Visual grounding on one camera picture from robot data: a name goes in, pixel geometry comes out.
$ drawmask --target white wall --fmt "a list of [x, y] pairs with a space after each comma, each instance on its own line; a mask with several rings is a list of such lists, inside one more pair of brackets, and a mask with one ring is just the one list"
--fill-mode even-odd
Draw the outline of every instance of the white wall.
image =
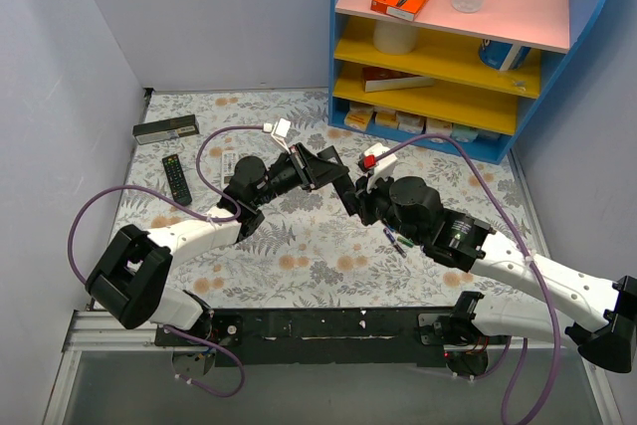
[[327, 85], [329, 0], [96, 0], [145, 87]]
[[[552, 255], [609, 279], [637, 277], [636, 31], [637, 0], [607, 0], [519, 142]], [[635, 423], [637, 371], [608, 375]]]
[[[88, 299], [67, 263], [69, 226], [122, 183], [142, 95], [94, 0], [0, 0], [0, 423], [42, 420], [73, 308]], [[82, 227], [85, 271], [115, 200]]]

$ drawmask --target shelf unit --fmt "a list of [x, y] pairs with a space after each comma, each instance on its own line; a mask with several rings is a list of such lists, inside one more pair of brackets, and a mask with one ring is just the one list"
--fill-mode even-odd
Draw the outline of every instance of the shelf unit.
[[[373, 47], [376, 20], [406, 23], [369, 9], [371, 0], [331, 0], [329, 124], [344, 124], [349, 101], [387, 106], [501, 133], [465, 148], [474, 159], [499, 163], [584, 41], [605, 0], [487, 0], [474, 14], [451, 0], [429, 0], [412, 25], [421, 28], [416, 49], [402, 56]], [[482, 39], [532, 47], [516, 71], [485, 66]], [[361, 69], [384, 67], [432, 77], [433, 87], [365, 93]], [[368, 134], [402, 141], [413, 134], [371, 123]], [[456, 153], [447, 143], [415, 144]]]

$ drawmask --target label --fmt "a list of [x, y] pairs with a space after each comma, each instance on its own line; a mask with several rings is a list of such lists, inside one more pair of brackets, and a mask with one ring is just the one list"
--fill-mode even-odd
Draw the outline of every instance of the label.
[[195, 131], [195, 127], [194, 126], [184, 126], [182, 128], [177, 128], [175, 131], [177, 131], [177, 133], [179, 133], [179, 134], [188, 133], [190, 131]]
[[136, 138], [137, 138], [137, 143], [147, 144], [147, 143], [154, 143], [156, 141], [164, 141], [166, 139], [170, 139], [170, 135], [168, 134], [168, 131], [158, 131], [157, 133], [141, 134], [137, 136]]
[[468, 224], [465, 221], [461, 221], [459, 219], [454, 221], [454, 224], [451, 226], [451, 230], [454, 231], [454, 239], [458, 241], [464, 240], [471, 232], [471, 226], [471, 224]]
[[235, 174], [235, 166], [239, 161], [239, 155], [234, 151], [224, 151], [221, 155], [221, 187], [225, 188], [230, 183], [230, 178]]
[[398, 17], [403, 20], [414, 20], [414, 14], [409, 12], [405, 12], [404, 10], [397, 9], [395, 7], [387, 7], [387, 15], [391, 15], [392, 17]]

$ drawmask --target black box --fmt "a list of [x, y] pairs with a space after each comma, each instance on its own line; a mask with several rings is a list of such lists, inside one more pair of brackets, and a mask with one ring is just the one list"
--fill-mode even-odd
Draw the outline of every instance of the black box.
[[193, 134], [199, 134], [199, 124], [194, 114], [136, 124], [132, 128], [132, 135], [139, 144], [154, 143]]

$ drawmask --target yellow shelf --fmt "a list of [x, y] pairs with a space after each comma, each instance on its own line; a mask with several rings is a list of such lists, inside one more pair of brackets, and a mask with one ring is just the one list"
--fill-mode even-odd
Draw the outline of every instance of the yellow shelf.
[[498, 133], [516, 132], [518, 99], [499, 92], [439, 81], [433, 87], [367, 94], [362, 85], [362, 65], [345, 63], [333, 95]]
[[351, 17], [336, 46], [334, 57], [530, 99], [539, 97], [539, 50], [531, 50], [520, 69], [499, 72], [480, 60], [480, 39], [421, 29], [418, 45], [413, 52], [387, 55], [378, 52], [373, 46], [374, 22], [362, 17]]

